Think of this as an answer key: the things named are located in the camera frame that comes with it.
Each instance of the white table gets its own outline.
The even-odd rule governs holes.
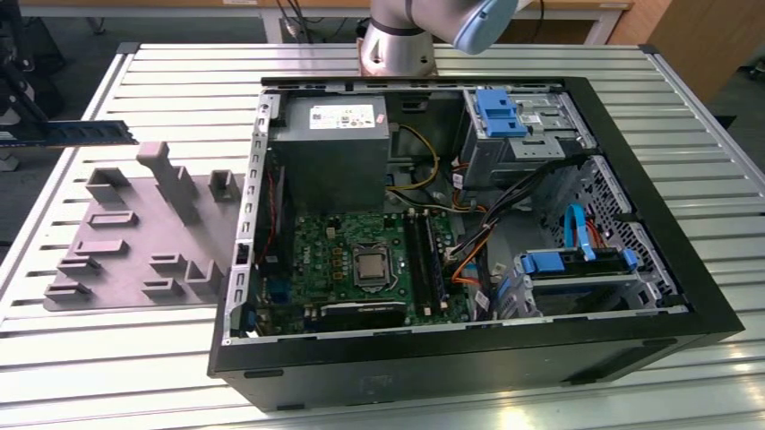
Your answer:
[[[660,56],[634,47],[436,48],[441,75],[586,76],[746,331],[608,384],[264,414],[205,375],[212,307],[50,314],[42,291],[94,167],[148,176],[134,147],[65,150],[0,267],[0,426],[652,428],[765,426],[765,181]],[[261,76],[352,75],[351,45],[145,45],[114,57],[84,119],[168,140],[189,173],[244,172]]]
[[[24,16],[77,17],[77,18],[231,18],[253,17],[263,20],[268,43],[283,43],[281,13],[273,7],[110,7],[110,6],[22,6]],[[544,20],[592,21],[587,34],[587,45],[604,45],[616,25],[622,10],[551,10],[544,12]],[[368,8],[357,7],[304,7],[303,16],[325,18],[365,18]],[[538,20],[538,10],[522,10],[514,20]]]

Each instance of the power supply label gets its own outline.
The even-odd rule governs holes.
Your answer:
[[[311,130],[375,126],[371,105],[319,105],[311,107],[309,115]]]

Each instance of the blue drive bay latch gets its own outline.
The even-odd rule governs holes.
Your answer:
[[[528,131],[518,118],[518,105],[504,90],[475,90],[475,111],[486,123],[486,136],[526,136]]]

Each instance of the green circuit board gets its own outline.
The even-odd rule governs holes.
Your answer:
[[[429,215],[429,225],[439,249],[453,243],[448,217],[443,212]],[[369,292],[353,280],[353,248],[376,244],[388,254],[391,282]],[[311,306],[325,302],[389,300],[405,303],[405,325],[456,323],[468,320],[464,289],[451,285],[441,273],[448,294],[445,309],[423,315],[415,307],[415,291],[408,270],[404,218],[401,214],[345,214],[300,217],[295,226],[293,271],[289,303],[271,312],[273,334],[309,332],[303,325]]]

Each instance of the ram slot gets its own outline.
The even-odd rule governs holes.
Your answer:
[[[431,316],[428,259],[425,258],[427,253],[423,253],[425,243],[421,242],[423,235],[420,234],[419,223],[416,222],[417,214],[405,212],[403,218],[405,255],[408,257],[408,273],[411,276],[416,314]]]
[[[439,313],[445,310],[445,286],[443,285],[443,268],[440,267],[439,249],[435,241],[432,225],[429,224],[428,211],[424,211],[417,218],[419,232],[421,236],[423,250],[425,256],[427,278],[428,278],[428,295],[429,305]]]

